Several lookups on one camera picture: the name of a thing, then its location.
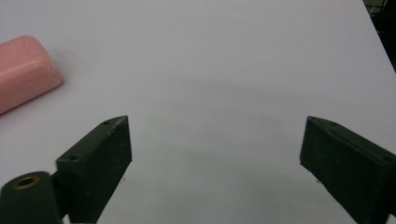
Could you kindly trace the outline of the dark metal stand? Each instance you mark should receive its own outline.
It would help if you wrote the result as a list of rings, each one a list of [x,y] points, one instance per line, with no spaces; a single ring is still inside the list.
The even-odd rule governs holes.
[[[396,0],[362,0],[396,71]]]

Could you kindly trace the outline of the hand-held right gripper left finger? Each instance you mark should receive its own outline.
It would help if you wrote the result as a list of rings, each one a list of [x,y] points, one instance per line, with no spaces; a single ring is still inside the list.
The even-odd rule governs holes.
[[[95,223],[133,160],[126,116],[108,119],[56,160],[61,214],[72,223]]]

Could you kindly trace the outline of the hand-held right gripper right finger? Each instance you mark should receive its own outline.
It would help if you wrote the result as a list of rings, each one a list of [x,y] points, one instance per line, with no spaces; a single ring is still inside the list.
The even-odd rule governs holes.
[[[300,163],[358,224],[396,217],[396,155],[348,128],[306,120]]]

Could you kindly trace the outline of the pink soap bar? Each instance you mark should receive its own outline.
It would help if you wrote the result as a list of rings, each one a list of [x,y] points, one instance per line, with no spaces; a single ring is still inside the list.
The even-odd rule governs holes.
[[[34,37],[0,44],[0,115],[62,83],[59,69]]]

